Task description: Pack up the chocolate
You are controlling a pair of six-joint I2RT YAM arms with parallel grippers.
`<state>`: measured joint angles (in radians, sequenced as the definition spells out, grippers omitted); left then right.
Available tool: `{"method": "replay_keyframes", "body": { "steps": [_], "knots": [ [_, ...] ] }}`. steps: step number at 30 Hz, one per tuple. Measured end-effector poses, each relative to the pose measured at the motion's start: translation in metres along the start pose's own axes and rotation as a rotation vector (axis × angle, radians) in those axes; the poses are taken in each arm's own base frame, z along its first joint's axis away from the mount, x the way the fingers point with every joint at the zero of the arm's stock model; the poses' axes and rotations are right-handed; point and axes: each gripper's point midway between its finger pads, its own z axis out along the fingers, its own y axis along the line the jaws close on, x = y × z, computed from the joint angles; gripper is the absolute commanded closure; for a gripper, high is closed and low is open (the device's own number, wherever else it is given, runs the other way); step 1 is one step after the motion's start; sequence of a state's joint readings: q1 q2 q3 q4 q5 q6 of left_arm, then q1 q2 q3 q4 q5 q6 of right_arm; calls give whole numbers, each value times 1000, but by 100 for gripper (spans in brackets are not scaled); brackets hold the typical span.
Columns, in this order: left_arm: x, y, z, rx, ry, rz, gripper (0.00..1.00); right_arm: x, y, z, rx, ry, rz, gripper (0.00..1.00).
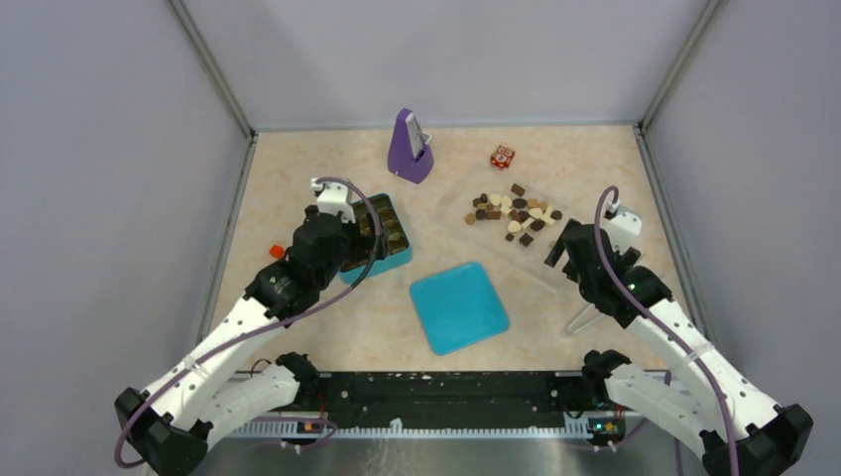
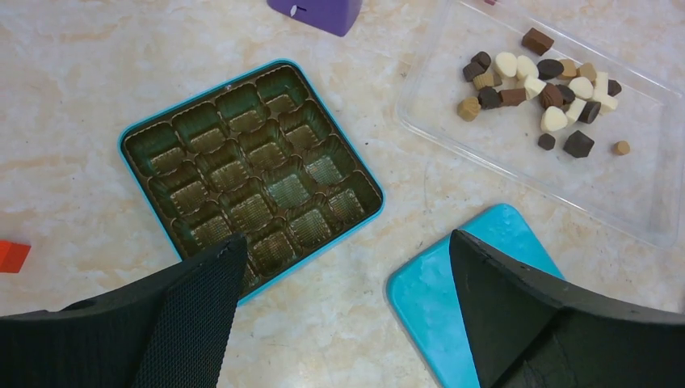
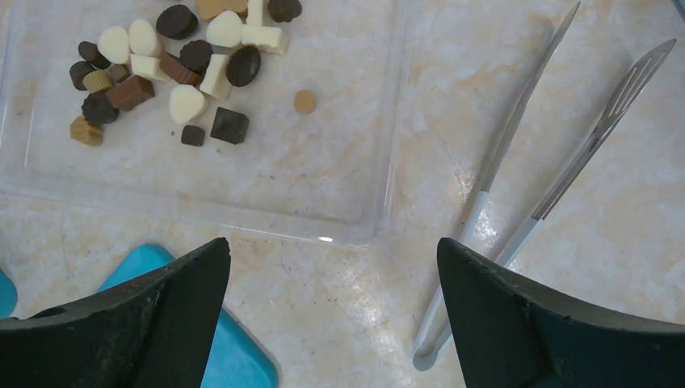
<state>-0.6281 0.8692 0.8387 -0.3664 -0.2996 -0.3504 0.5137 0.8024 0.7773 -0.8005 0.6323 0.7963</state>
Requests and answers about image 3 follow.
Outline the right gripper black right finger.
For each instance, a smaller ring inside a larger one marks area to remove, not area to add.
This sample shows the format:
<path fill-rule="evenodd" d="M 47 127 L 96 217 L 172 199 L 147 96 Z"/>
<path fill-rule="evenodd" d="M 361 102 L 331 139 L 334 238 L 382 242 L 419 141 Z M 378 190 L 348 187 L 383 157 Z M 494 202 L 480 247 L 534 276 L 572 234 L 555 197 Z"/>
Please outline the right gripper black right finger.
<path fill-rule="evenodd" d="M 683 325 L 571 297 L 452 238 L 436 259 L 466 386 L 683 386 Z"/>

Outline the steel tongs white handle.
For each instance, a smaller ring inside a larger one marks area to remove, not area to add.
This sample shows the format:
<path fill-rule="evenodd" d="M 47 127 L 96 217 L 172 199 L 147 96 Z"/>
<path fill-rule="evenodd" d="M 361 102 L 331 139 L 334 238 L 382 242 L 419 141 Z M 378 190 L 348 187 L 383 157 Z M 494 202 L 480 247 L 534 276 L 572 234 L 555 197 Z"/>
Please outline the steel tongs white handle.
<path fill-rule="evenodd" d="M 518 103 L 515 105 L 511 118 L 507 121 L 502 131 L 502 136 L 494 148 L 493 155 L 485 165 L 485 176 L 476 186 L 475 199 L 464 207 L 458 219 L 458 242 L 466 243 L 470 240 L 533 91 L 536 89 L 547 64 L 569 30 L 580 5 L 581 3 L 577 1 L 562 20 L 527 82 Z M 638 59 L 621 78 L 585 143 L 546 193 L 543 200 L 536 206 L 530 217 L 516 230 L 514 236 L 496 258 L 496 264 L 506 267 L 514 261 L 531 235 L 542 225 L 585 166 L 609 138 L 628 109 L 667 59 L 676 42 L 675 38 L 671 38 L 656 45 Z M 452 339 L 452 329 L 446 323 L 441 327 L 439 336 L 435 341 L 427 341 L 427 335 L 435 321 L 435 316 L 438 314 L 439 308 L 444 301 L 445 296 L 443 295 L 442 288 L 437 286 L 414 337 L 412 365 L 419 372 L 426 372 L 432 369 L 447 342 Z"/>

